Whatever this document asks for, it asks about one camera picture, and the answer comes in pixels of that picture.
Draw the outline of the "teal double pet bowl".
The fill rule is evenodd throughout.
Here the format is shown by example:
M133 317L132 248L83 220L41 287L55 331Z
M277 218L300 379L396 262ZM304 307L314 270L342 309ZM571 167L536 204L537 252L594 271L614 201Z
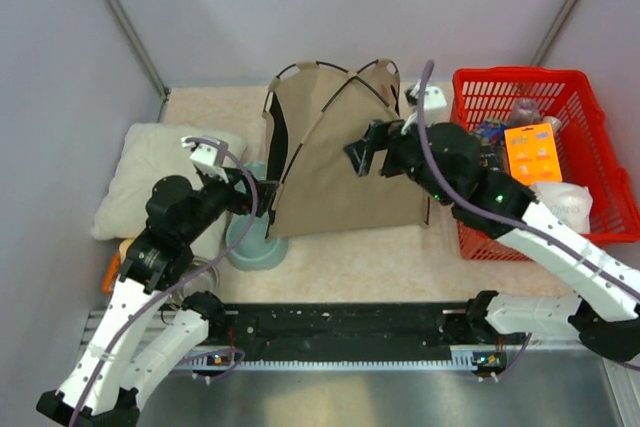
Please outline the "teal double pet bowl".
M258 180L266 179L264 162L249 162L245 167ZM249 216L231 215L225 234L225 246L230 245L244 231ZM267 214L254 220L251 228L241 241L230 251L227 258L231 265L240 271L270 270L277 267L288 252L288 239L267 240L269 218Z

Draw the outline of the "stainless steel bowl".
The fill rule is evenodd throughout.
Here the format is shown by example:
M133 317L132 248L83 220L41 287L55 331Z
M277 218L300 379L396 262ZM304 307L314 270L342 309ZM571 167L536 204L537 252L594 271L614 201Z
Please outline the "stainless steel bowl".
M207 266L209 264L207 259L202 257L194 257L188 267L185 269L180 277L180 281L189 277L194 272ZM189 282L186 282L180 289L176 289L168 298L167 303L171 305L172 309L177 310L182 306L183 301L197 292L210 292L216 293L219 286L219 274L216 267L208 267L201 272L197 277Z

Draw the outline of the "cream fluffy pillow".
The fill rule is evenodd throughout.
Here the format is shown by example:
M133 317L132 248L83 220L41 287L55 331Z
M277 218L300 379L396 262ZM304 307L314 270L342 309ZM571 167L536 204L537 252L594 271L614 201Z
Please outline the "cream fluffy pillow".
M202 187L190 152L182 147L184 137L208 136L228 144L231 154L240 159L246 140L224 130L198 129L193 126L142 124L131 126L107 195L94 216L91 235L100 241L134 238L145 227L145 206L152 188L161 179L179 175L194 189Z

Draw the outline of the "red plastic basket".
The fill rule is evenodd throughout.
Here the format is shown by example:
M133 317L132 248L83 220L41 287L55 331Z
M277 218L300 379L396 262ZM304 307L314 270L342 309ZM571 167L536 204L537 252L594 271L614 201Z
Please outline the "red plastic basket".
M561 121L555 136L563 179L585 186L594 200L587 238L600 248L639 240L639 208L619 164L587 76L578 70L524 66L463 68L452 79L450 120L468 131L508 119L520 98Z

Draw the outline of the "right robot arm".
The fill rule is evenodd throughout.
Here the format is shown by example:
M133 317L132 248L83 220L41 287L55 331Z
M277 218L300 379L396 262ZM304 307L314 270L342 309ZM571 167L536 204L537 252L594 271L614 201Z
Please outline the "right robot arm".
M404 175L451 208L464 226L535 261L571 287L564 296L482 291L466 307L476 341L533 334L577 339L608 360L639 355L639 272L610 256L557 218L509 174L481 166L479 139L455 123L424 127L380 121L343 151L360 177L385 152L379 174Z

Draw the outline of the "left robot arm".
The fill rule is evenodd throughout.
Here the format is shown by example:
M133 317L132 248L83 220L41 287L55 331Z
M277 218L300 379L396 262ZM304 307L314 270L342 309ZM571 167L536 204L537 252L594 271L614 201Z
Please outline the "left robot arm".
M39 413L63 426L134 426L187 353L224 337L222 303L211 293L196 293L158 337L138 347L164 304L163 291L178 283L193 260L192 243L225 212L262 215L269 208L277 182L257 181L255 192L238 191L236 183L249 185L254 177L232 168L226 173L226 179L206 178L199 190L177 175L154 185L146 227L126 253L91 343L62 385L40 396Z

